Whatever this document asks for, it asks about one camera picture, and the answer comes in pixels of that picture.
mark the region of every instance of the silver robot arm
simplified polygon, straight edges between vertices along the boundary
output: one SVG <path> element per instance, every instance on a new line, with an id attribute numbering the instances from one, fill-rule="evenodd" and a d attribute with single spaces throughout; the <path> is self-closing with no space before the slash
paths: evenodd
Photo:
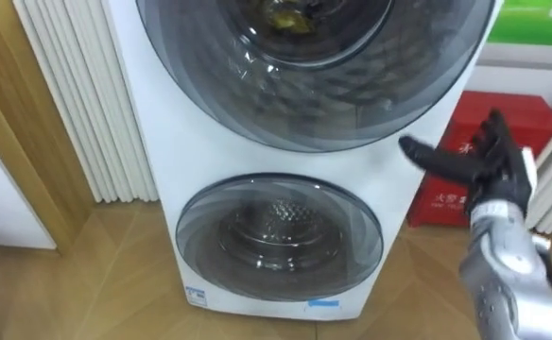
<path id="1" fill-rule="evenodd" d="M 541 255 L 548 241 L 532 235 L 522 211 L 505 200 L 474 208 L 471 235 L 460 276 L 482 339 L 552 339 L 552 286 Z"/>
<path id="2" fill-rule="evenodd" d="M 471 243 L 460 276 L 473 298 L 482 339 L 552 340 L 549 242 L 524 226 L 536 166 L 529 148 L 513 142 L 503 114 L 492 110 L 469 155 L 410 136 L 399 144 L 428 174 L 468 188 Z"/>

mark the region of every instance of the tinted glass door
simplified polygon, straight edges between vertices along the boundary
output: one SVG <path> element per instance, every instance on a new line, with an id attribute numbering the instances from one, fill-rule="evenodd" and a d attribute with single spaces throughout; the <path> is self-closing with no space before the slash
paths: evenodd
<path id="1" fill-rule="evenodd" d="M 420 117 L 464 70 L 492 10 L 492 0 L 137 2 L 165 68 L 207 114 L 303 152 L 365 145 Z"/>
<path id="2" fill-rule="evenodd" d="M 186 205 L 176 241 L 207 281 L 276 301 L 329 297 L 367 278 L 383 255 L 376 217 L 357 197 L 311 178 L 231 178 Z"/>

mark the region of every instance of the blue sticker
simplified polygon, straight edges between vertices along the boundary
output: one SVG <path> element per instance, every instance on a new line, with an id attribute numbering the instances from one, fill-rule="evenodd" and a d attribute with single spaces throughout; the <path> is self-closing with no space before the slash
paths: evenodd
<path id="1" fill-rule="evenodd" d="M 309 300 L 307 305 L 310 307 L 339 307 L 339 300 Z"/>
<path id="2" fill-rule="evenodd" d="M 190 302 L 190 304 L 203 307 L 207 306 L 207 297 L 205 296 L 203 290 L 186 286 L 185 296 L 188 298 L 188 302 Z"/>

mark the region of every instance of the green sign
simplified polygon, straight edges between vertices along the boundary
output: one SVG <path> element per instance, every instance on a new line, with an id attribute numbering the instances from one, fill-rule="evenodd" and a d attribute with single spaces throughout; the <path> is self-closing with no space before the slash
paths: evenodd
<path id="1" fill-rule="evenodd" d="M 552 45 L 552 0 L 507 0 L 490 43 Z"/>

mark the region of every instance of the washing machine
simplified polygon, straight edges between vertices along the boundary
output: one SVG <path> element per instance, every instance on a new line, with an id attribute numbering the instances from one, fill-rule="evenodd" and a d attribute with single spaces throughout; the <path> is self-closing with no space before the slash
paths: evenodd
<path id="1" fill-rule="evenodd" d="M 498 0 L 105 0 L 190 304 L 358 317 Z"/>

